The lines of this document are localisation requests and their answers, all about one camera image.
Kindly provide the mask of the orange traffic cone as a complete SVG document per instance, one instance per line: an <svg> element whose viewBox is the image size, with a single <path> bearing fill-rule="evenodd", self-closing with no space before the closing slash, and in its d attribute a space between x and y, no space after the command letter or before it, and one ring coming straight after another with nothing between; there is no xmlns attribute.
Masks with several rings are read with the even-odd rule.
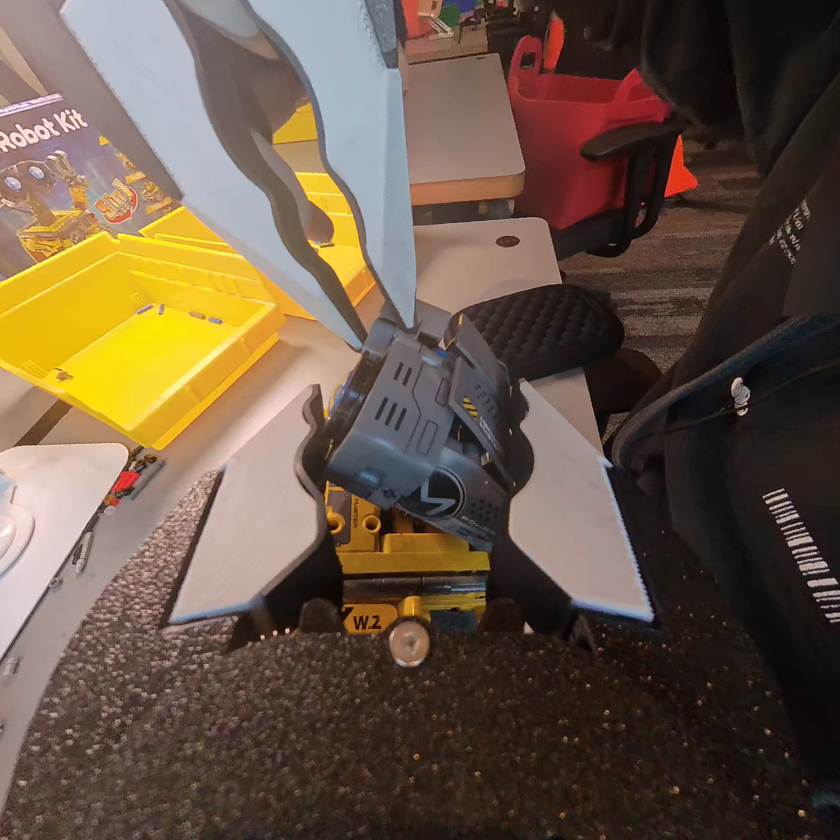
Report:
<svg viewBox="0 0 840 840"><path fill-rule="evenodd" d="M698 180L690 172L685 162L684 143L678 136L665 187L665 198L670 199L697 189Z"/></svg>

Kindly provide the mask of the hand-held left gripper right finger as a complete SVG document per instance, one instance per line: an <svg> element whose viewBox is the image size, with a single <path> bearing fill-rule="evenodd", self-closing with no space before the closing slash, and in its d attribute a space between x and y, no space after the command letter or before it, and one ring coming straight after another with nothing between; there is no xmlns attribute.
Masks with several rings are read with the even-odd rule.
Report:
<svg viewBox="0 0 840 840"><path fill-rule="evenodd" d="M511 396L514 483L490 554L489 600L508 599L533 631L579 616L657 624L616 498L616 469L532 384Z"/></svg>

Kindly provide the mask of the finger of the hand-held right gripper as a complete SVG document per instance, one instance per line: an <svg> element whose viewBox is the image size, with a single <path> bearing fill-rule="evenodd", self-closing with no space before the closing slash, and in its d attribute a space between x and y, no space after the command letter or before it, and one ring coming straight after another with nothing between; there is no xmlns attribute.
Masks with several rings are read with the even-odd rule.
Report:
<svg viewBox="0 0 840 840"><path fill-rule="evenodd" d="M321 162L352 207L366 262L406 328L417 267L403 105L400 2L248 2L301 75Z"/></svg>
<svg viewBox="0 0 840 840"><path fill-rule="evenodd" d="M200 26L221 50L213 78L177 2L66 2L66 27L182 194L187 209L352 349L366 339L336 272L314 248L332 232L237 90L238 46Z"/></svg>

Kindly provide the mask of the white book stand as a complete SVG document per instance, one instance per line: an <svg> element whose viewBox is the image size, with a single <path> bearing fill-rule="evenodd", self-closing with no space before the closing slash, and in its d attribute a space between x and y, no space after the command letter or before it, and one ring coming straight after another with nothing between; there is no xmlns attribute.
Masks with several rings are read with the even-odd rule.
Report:
<svg viewBox="0 0 840 840"><path fill-rule="evenodd" d="M1 655L75 548L128 457L122 444L19 446L1 454Z"/></svg>

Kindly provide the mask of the yellow grey brick robot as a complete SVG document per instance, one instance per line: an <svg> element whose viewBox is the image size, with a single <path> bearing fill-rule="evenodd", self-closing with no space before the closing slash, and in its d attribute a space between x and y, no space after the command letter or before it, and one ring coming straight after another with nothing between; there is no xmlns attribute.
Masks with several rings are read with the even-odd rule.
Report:
<svg viewBox="0 0 840 840"><path fill-rule="evenodd" d="M420 301L409 329L383 308L326 429L324 500L350 633L405 616L477 630L513 489L510 400L507 368L464 312Z"/></svg>

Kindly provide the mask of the yellow plastic bin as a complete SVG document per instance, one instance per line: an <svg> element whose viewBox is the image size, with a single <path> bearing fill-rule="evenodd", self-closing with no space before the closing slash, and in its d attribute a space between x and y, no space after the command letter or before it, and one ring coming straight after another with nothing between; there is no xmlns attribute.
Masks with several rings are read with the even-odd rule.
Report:
<svg viewBox="0 0 840 840"><path fill-rule="evenodd" d="M259 280L215 270L224 257L97 234L3 280L2 369L136 444L167 446L278 341L285 321Z"/></svg>
<svg viewBox="0 0 840 840"><path fill-rule="evenodd" d="M312 104L301 104L290 120L274 134L278 155L292 166L304 193L312 205L329 217L332 238L310 246L341 280L354 306L358 306L375 286L364 262L358 229L350 205L332 177L324 170L319 157L318 132ZM251 265L233 246L219 237L186 208L179 208L141 229L141 234L169 245L187 246L224 254L216 268L226 275L240 275L259 280L272 296L278 310L286 316L313 320L313 316L292 300L275 283Z"/></svg>

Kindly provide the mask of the pile of small brick pieces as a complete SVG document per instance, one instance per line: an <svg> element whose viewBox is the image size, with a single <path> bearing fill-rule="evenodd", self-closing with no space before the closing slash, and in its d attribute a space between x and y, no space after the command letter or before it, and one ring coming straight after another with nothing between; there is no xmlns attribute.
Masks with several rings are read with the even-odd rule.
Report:
<svg viewBox="0 0 840 840"><path fill-rule="evenodd" d="M100 512L112 513L122 501L136 498L164 467L163 458L151 450L141 446L131 450L125 468L103 499Z"/></svg>

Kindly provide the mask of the black office chair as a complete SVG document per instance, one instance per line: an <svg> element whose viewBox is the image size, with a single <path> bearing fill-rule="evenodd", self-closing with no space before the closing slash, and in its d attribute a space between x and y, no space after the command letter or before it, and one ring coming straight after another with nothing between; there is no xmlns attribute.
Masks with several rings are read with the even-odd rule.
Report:
<svg viewBox="0 0 840 840"><path fill-rule="evenodd" d="M588 255L621 256L635 239L656 225L665 202L677 139L686 123L683 114L674 112L663 122L638 122L610 129L583 144L581 158L591 163L626 158L622 207L596 218L609 236L598 242L592 240L585 250Z"/></svg>

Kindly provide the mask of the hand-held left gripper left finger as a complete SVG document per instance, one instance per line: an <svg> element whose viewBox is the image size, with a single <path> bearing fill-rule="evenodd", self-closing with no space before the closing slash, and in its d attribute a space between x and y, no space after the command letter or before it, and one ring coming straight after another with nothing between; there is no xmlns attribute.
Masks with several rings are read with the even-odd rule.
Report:
<svg viewBox="0 0 840 840"><path fill-rule="evenodd" d="M320 385L219 470L167 604L167 631L242 616L254 634L341 630L343 573L324 501Z"/></svg>

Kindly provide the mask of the red plastic tub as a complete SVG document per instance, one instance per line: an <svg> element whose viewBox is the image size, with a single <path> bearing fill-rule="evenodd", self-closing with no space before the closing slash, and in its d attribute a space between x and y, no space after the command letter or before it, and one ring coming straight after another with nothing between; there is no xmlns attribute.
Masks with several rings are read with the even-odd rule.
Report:
<svg viewBox="0 0 840 840"><path fill-rule="evenodd" d="M663 122L671 106L637 70L623 80L541 73L542 42L513 52L507 89L525 163L519 212L562 230L623 204L627 158L591 162L582 147L608 130Z"/></svg>

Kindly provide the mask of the dark blue robot kit box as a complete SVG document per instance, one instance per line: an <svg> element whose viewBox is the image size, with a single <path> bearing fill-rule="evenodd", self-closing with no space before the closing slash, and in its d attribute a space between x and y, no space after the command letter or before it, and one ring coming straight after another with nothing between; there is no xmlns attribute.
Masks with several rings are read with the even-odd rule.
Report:
<svg viewBox="0 0 840 840"><path fill-rule="evenodd" d="M1 279L180 203L59 94L1 109Z"/></svg>

